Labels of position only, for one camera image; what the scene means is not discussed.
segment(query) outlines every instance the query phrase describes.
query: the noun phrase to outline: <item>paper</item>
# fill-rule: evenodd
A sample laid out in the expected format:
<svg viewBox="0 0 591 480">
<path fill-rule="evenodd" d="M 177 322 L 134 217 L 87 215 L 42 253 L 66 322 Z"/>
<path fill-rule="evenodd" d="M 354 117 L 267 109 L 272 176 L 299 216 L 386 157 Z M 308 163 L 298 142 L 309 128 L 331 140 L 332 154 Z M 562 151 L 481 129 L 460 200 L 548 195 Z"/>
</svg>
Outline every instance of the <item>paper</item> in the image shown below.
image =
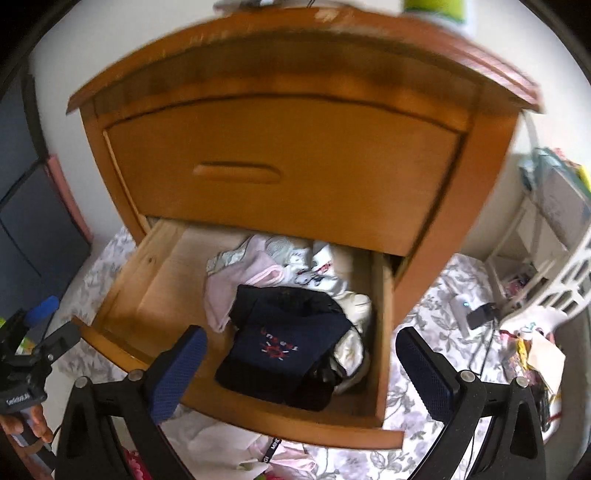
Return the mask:
<svg viewBox="0 0 591 480">
<path fill-rule="evenodd" d="M 527 364 L 536 370 L 552 393 L 556 395 L 562 382 L 566 357 L 560 349 L 537 331 L 532 332 Z"/>
</svg>

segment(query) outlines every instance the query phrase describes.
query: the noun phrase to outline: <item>white wall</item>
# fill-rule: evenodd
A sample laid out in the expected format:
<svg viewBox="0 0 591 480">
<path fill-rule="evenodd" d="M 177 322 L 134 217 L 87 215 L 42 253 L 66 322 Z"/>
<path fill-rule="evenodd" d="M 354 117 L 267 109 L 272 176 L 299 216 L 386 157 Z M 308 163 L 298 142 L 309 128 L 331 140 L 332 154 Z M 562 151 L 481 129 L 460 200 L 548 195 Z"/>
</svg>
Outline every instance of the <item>white wall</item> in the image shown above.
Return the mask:
<svg viewBox="0 0 591 480">
<path fill-rule="evenodd" d="M 542 146 L 560 147 L 573 161 L 591 167 L 591 86 L 562 42 L 517 0 L 478 0 L 477 20 L 475 41 L 540 85 L 545 115 L 535 115 L 534 121 Z M 485 258 L 508 227 L 521 201 L 518 154 L 530 149 L 520 126 L 464 253 Z"/>
<path fill-rule="evenodd" d="M 368 8 L 396 14 L 400 0 L 367 0 Z M 31 56 L 37 80 L 41 124 L 66 179 L 97 240 L 103 242 L 121 220 L 88 147 L 78 112 L 65 115 L 68 98 L 101 70 L 139 48 L 213 15 L 212 0 L 82 0 L 39 43 Z M 591 166 L 591 87 L 558 38 L 518 0 L 477 0 L 476 42 L 528 73 L 542 88 L 547 115 L 536 119 L 543 143 L 561 147 Z M 463 251 L 484 257 L 506 228 L 520 198 L 516 153 L 527 152 L 517 135 Z"/>
</svg>

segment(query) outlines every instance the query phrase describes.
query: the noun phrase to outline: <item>blue handle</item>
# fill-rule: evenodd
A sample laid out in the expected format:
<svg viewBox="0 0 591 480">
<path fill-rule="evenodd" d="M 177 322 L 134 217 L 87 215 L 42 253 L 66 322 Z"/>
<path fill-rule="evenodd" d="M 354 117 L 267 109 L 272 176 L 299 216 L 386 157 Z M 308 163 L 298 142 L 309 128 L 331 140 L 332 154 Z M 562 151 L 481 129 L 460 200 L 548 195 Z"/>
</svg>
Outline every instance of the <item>blue handle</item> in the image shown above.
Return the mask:
<svg viewBox="0 0 591 480">
<path fill-rule="evenodd" d="M 51 296 L 45 300 L 43 300 L 39 305 L 35 308 L 29 310 L 25 315 L 25 325 L 29 328 L 33 328 L 35 325 L 40 323 L 42 320 L 46 319 L 52 313 L 55 313 L 57 309 L 60 307 L 60 300 L 55 297 Z"/>
</svg>

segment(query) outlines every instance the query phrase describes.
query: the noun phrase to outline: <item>drawer handle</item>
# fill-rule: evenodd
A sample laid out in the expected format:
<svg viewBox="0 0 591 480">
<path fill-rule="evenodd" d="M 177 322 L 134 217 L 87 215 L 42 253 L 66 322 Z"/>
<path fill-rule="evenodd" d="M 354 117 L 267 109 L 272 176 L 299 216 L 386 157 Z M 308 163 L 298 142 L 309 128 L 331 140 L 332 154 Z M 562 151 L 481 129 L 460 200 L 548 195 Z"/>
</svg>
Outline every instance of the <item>drawer handle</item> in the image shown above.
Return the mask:
<svg viewBox="0 0 591 480">
<path fill-rule="evenodd" d="M 233 162 L 201 163 L 193 175 L 206 180 L 235 181 L 238 183 L 279 183 L 281 172 L 267 165 Z"/>
</svg>

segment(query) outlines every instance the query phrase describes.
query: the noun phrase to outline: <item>closed drawer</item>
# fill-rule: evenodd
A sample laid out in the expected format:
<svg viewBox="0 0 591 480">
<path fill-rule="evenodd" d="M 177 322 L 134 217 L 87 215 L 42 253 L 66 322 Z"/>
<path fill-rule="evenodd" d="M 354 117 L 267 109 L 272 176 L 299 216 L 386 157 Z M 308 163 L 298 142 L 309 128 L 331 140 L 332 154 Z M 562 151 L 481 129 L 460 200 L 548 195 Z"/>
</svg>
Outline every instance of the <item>closed drawer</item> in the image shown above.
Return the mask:
<svg viewBox="0 0 591 480">
<path fill-rule="evenodd" d="M 178 106 L 105 135 L 143 215 L 400 256 L 421 231 L 457 143 L 456 133 L 416 118 L 298 97 Z"/>
</svg>

